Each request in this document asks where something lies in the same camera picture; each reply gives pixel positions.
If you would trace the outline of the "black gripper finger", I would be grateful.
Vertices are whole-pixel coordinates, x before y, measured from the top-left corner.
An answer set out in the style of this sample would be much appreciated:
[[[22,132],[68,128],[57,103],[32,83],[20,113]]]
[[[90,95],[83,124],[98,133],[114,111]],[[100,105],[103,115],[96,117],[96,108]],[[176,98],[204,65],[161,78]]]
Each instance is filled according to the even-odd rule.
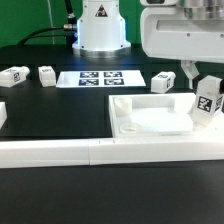
[[[195,61],[182,60],[181,68],[189,80],[189,88],[193,88],[193,80],[199,75],[199,71],[195,65]]]

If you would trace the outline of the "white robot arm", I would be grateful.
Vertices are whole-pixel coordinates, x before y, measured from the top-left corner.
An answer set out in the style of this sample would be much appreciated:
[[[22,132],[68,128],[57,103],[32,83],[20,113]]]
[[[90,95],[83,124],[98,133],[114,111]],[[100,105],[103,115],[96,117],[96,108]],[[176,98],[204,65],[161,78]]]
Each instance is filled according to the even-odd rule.
[[[224,63],[224,0],[140,0],[143,51],[180,60],[193,88],[196,62]]]

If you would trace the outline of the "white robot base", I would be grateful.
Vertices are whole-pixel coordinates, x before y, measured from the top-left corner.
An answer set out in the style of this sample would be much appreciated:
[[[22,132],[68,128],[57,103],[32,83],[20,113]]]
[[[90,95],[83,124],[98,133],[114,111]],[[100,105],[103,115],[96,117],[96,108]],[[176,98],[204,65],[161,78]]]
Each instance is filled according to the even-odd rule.
[[[83,0],[83,12],[77,21],[75,55],[112,58],[130,52],[126,22],[120,15],[119,0]]]

